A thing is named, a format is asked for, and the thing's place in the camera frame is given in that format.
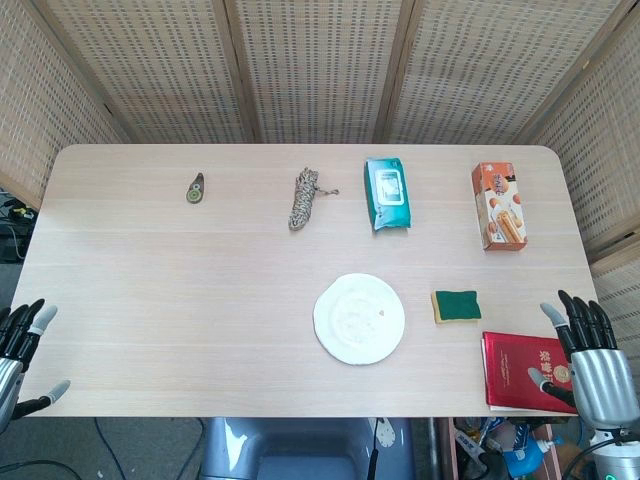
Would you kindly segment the green yellow sponge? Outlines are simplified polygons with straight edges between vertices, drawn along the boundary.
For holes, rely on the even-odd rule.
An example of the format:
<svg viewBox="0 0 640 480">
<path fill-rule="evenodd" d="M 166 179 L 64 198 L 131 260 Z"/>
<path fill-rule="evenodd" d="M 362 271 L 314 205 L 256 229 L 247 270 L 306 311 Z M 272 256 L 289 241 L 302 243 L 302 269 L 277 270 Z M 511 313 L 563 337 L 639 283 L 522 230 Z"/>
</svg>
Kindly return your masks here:
<svg viewBox="0 0 640 480">
<path fill-rule="evenodd" d="M 482 318 L 476 291 L 434 291 L 431 300 L 437 324 L 474 322 Z"/>
</svg>

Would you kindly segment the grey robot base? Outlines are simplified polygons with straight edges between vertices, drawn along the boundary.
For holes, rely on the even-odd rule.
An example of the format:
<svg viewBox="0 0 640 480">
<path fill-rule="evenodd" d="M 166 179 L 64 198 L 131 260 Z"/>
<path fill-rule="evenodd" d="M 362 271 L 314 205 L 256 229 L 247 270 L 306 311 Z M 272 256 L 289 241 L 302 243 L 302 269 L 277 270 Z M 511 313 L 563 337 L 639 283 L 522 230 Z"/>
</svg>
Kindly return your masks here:
<svg viewBox="0 0 640 480">
<path fill-rule="evenodd" d="M 242 418 L 207 422 L 198 480 L 416 480 L 403 418 Z"/>
</svg>

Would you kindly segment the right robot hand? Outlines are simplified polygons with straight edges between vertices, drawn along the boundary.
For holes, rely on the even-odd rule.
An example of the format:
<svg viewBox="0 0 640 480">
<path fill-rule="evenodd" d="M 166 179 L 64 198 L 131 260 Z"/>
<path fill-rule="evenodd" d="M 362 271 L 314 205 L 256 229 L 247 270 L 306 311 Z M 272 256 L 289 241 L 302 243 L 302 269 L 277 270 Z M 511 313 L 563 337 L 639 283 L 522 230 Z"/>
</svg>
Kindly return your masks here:
<svg viewBox="0 0 640 480">
<path fill-rule="evenodd" d="M 640 401 L 609 316 L 593 300 L 586 302 L 564 290 L 558 297 L 565 315 L 548 303 L 540 308 L 557 333 L 572 388 L 554 384 L 536 368 L 528 370 L 529 378 L 540 391 L 575 408 L 591 428 L 631 429 L 640 420 Z"/>
</svg>

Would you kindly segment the blue white bottle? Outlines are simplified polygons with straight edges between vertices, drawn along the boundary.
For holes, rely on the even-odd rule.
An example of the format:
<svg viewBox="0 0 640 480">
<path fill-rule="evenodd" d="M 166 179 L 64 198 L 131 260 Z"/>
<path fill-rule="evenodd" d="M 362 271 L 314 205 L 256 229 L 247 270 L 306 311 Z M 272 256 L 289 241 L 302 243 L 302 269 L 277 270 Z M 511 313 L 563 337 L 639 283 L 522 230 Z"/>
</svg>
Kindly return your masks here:
<svg viewBox="0 0 640 480">
<path fill-rule="evenodd" d="M 530 436 L 523 448 L 503 453 L 509 475 L 517 478 L 533 473 L 543 463 L 545 454 L 553 446 L 563 444 L 564 440 L 561 437 L 554 437 L 552 440 L 536 440 Z"/>
</svg>

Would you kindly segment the red certificate book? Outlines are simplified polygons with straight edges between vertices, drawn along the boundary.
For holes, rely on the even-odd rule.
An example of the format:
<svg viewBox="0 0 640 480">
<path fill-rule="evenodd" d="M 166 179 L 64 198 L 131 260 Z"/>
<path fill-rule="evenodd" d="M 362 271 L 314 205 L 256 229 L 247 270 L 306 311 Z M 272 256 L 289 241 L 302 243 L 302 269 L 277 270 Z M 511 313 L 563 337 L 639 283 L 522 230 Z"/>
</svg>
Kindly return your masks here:
<svg viewBox="0 0 640 480">
<path fill-rule="evenodd" d="M 577 412 L 542 391 L 529 375 L 535 368 L 555 386 L 572 388 L 570 368 L 558 339 L 485 331 L 481 345 L 485 398 L 490 409 Z"/>
</svg>

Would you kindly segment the orange biscuit box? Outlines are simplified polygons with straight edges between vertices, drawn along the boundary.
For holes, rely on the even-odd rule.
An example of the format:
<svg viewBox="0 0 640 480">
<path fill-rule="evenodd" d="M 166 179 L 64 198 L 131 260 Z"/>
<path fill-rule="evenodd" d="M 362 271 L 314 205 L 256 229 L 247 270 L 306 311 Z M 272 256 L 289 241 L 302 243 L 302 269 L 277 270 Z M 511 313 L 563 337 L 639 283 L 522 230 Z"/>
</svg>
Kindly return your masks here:
<svg viewBox="0 0 640 480">
<path fill-rule="evenodd" d="M 481 162 L 472 172 L 485 250 L 519 251 L 528 243 L 515 169 L 509 162 Z"/>
</svg>

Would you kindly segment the teal wet wipes pack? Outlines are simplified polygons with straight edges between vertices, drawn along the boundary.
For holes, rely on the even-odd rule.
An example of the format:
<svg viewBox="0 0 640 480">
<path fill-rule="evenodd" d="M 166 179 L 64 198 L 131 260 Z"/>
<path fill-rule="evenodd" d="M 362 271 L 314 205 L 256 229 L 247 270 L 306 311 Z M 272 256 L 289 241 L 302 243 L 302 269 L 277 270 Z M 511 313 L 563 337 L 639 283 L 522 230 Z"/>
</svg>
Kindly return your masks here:
<svg viewBox="0 0 640 480">
<path fill-rule="evenodd" d="M 374 232 L 411 227 L 411 210 L 404 168 L 399 158 L 367 158 L 364 184 Z"/>
</svg>

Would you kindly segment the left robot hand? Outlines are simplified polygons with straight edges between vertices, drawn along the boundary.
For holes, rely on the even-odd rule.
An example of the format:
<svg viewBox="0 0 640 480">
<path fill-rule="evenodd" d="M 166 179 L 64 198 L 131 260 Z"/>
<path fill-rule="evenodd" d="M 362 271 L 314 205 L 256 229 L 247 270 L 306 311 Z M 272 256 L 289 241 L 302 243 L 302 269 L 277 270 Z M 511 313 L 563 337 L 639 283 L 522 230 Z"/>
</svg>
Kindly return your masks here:
<svg viewBox="0 0 640 480">
<path fill-rule="evenodd" d="M 0 308 L 0 435 L 12 421 L 55 404 L 71 385 L 70 380 L 63 380 L 38 398 L 19 400 L 41 337 L 58 312 L 56 305 L 44 305 L 45 300 L 38 299 L 14 310 Z"/>
</svg>

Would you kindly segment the white plate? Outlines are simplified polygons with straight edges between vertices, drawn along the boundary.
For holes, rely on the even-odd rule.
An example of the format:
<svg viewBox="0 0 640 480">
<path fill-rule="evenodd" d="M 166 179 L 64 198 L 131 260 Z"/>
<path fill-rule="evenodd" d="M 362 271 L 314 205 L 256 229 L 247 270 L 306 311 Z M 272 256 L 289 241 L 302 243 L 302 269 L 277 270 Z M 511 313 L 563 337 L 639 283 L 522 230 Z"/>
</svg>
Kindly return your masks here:
<svg viewBox="0 0 640 480">
<path fill-rule="evenodd" d="M 405 312 L 396 292 L 365 273 L 338 277 L 316 300 L 316 338 L 335 359 L 352 366 L 378 363 L 400 344 Z"/>
</svg>

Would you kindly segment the green correction tape dispenser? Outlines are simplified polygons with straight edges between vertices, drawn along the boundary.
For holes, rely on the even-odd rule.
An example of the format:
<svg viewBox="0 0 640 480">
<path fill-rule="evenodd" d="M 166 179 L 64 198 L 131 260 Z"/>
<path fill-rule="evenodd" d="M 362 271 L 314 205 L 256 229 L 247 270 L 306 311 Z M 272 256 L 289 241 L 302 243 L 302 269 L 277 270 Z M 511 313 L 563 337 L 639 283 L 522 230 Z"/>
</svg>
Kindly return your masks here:
<svg viewBox="0 0 640 480">
<path fill-rule="evenodd" d="M 199 172 L 189 185 L 185 194 L 186 201 L 190 204 L 198 204 L 204 197 L 205 180 L 202 172 Z"/>
</svg>

